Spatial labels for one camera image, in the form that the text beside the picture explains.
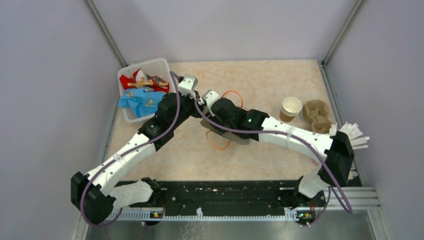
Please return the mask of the red snack bag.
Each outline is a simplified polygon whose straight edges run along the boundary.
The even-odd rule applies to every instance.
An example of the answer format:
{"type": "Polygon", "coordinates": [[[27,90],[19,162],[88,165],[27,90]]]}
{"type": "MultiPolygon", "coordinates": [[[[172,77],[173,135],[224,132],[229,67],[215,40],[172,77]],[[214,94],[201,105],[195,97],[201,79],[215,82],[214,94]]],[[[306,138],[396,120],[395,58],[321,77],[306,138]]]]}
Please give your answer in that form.
{"type": "Polygon", "coordinates": [[[124,90],[147,88],[149,92],[169,93],[170,84],[158,75],[150,76],[141,68],[134,71],[130,76],[121,75],[119,81],[124,90]]]}

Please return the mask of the paper takeout bag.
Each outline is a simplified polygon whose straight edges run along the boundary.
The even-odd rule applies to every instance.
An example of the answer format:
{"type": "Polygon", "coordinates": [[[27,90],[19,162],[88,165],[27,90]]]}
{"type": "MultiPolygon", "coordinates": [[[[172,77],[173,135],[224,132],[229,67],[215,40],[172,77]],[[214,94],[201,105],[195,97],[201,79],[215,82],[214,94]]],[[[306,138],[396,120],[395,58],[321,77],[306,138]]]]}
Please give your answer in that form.
{"type": "MultiPolygon", "coordinates": [[[[236,95],[240,98],[240,106],[238,106],[238,107],[240,107],[240,108],[242,108],[242,109],[246,110],[246,108],[244,108],[244,107],[243,107],[243,106],[244,106],[244,99],[243,99],[243,97],[240,95],[240,93],[238,93],[237,91],[235,91],[235,90],[233,90],[233,89],[231,89],[231,90],[228,90],[228,91],[224,92],[224,93],[222,94],[221,98],[225,97],[225,96],[226,96],[227,94],[229,94],[229,93],[234,93],[234,94],[236,94],[236,95]]],[[[217,131],[217,130],[214,130],[213,126],[212,126],[210,123],[207,123],[207,121],[206,121],[206,120],[204,120],[204,119],[202,119],[202,120],[200,121],[200,125],[201,125],[202,127],[206,128],[206,129],[208,129],[208,131],[205,133],[206,140],[208,141],[208,143],[209,143],[212,147],[214,147],[214,148],[215,148],[215,149],[217,149],[217,150],[220,150],[220,151],[224,151],[224,150],[226,150],[226,149],[230,146],[230,144],[231,144],[232,142],[237,143],[237,144],[239,144],[239,145],[243,145],[243,146],[248,146],[248,145],[250,145],[250,144],[252,143],[252,140],[240,138],[239,136],[234,135],[234,134],[233,134],[233,133],[231,133],[231,132],[218,133],[218,131],[217,131]],[[215,144],[214,144],[214,143],[210,140],[210,138],[209,138],[209,136],[208,136],[208,135],[209,135],[209,133],[215,133],[215,134],[217,134],[217,135],[221,136],[222,138],[227,139],[228,141],[227,141],[227,143],[226,143],[225,147],[219,147],[219,146],[216,146],[216,145],[215,145],[215,144]]]]}

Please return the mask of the stack of paper cups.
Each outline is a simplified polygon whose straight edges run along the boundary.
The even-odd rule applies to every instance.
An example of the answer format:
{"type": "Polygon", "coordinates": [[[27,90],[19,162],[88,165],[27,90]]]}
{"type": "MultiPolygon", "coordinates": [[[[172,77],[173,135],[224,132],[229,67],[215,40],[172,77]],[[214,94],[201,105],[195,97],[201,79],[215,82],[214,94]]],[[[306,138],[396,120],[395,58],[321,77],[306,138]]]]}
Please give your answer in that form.
{"type": "Polygon", "coordinates": [[[280,107],[279,117],[283,122],[291,122],[302,111],[302,102],[293,96],[286,97],[280,107]]]}

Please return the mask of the white wrapped straws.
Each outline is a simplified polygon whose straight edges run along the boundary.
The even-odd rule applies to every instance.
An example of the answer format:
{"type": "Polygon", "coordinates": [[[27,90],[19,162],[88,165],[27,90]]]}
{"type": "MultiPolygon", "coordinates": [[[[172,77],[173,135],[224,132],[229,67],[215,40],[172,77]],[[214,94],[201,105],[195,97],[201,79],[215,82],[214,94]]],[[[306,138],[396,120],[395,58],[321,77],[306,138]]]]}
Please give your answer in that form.
{"type": "Polygon", "coordinates": [[[338,124],[332,124],[329,130],[329,136],[335,136],[337,131],[347,134],[347,137],[350,141],[353,150],[366,149],[369,147],[368,140],[369,136],[364,136],[364,133],[359,129],[357,123],[348,123],[346,122],[340,128],[338,124]]]}

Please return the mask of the blue snack bag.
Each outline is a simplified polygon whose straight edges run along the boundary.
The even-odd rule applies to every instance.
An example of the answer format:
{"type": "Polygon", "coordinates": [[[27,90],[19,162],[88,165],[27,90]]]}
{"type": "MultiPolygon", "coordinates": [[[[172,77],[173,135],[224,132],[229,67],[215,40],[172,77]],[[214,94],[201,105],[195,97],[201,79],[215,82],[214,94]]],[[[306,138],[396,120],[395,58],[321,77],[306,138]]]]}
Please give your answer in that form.
{"type": "Polygon", "coordinates": [[[146,117],[158,110],[158,104],[165,94],[151,87],[129,88],[119,98],[117,106],[130,109],[137,118],[146,117]]]}

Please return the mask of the cardboard cup carrier stack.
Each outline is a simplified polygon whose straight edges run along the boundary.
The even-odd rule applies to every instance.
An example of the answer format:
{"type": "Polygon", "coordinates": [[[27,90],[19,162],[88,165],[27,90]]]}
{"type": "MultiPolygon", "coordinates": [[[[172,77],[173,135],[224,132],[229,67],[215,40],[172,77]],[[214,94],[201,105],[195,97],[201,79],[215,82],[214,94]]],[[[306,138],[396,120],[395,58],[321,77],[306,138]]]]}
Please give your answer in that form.
{"type": "Polygon", "coordinates": [[[329,119],[330,110],[323,100],[309,100],[302,107],[303,118],[309,123],[310,131],[328,134],[332,127],[329,119]]]}

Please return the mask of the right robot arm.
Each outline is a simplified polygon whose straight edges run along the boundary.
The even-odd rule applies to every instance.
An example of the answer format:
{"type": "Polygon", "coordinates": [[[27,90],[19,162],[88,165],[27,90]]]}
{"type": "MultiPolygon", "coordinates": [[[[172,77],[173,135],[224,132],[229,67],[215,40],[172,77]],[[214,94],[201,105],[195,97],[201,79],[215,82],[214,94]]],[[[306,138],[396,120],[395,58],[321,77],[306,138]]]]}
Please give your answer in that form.
{"type": "Polygon", "coordinates": [[[265,112],[243,109],[227,98],[206,97],[196,100],[195,106],[201,124],[229,141],[245,146],[253,141],[271,143],[316,161],[318,166],[300,178],[293,192],[297,205],[307,206],[327,188],[341,190],[346,186],[355,156],[349,133],[315,133],[265,112]]]}

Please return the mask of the white plastic basket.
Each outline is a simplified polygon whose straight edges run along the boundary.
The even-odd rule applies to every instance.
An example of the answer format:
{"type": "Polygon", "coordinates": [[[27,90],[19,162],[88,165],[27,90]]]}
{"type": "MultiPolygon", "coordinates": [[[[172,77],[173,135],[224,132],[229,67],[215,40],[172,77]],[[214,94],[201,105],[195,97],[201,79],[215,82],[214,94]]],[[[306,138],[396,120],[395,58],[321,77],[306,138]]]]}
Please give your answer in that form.
{"type": "MultiPolygon", "coordinates": [[[[121,75],[129,77],[133,72],[138,69],[142,69],[142,71],[147,75],[161,77],[163,80],[169,83],[169,93],[175,92],[175,85],[172,81],[172,76],[170,75],[170,68],[168,62],[164,58],[156,58],[141,63],[132,64],[118,71],[117,76],[120,97],[124,94],[126,90],[123,89],[119,77],[121,75]]],[[[123,108],[123,115],[127,122],[136,123],[152,118],[155,113],[145,117],[137,118],[130,109],[123,108]]]]}

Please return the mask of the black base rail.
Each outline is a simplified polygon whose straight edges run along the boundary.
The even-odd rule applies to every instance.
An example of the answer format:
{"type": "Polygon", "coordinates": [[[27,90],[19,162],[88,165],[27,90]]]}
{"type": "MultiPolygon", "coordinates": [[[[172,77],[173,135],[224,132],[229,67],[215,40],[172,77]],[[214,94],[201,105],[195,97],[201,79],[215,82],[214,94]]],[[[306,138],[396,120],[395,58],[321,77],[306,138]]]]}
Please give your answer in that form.
{"type": "Polygon", "coordinates": [[[289,220],[312,223],[326,197],[320,191],[307,198],[298,180],[157,181],[150,200],[131,208],[158,209],[164,217],[202,220],[289,220]]]}

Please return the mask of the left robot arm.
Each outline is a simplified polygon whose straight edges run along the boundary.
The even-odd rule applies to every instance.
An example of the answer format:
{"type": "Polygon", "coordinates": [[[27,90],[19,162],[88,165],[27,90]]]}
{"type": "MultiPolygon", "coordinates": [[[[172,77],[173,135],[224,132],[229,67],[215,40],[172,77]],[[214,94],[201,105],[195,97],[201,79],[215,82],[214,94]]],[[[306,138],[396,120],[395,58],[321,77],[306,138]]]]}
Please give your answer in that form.
{"type": "Polygon", "coordinates": [[[133,183],[119,181],[146,157],[156,153],[174,137],[174,131],[189,117],[200,118],[202,100],[180,92],[165,94],[154,117],[145,122],[118,152],[101,165],[75,173],[71,178],[71,203],[90,225],[104,226],[115,210],[145,203],[160,202],[160,187],[145,177],[133,183]]]}

